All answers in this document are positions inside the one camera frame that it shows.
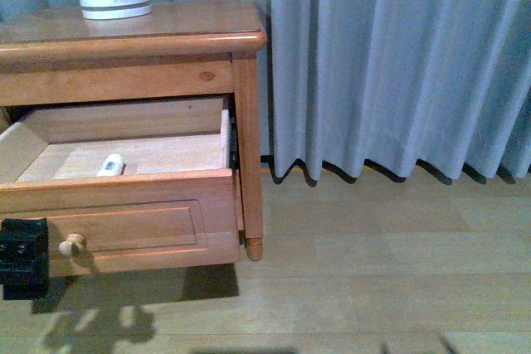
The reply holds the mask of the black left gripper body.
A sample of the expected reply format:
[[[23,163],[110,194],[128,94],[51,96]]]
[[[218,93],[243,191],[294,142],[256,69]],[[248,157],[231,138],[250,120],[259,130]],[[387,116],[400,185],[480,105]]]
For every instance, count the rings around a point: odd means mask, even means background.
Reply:
[[[44,298],[49,288],[46,218],[7,218],[1,223],[1,285],[4,300]]]

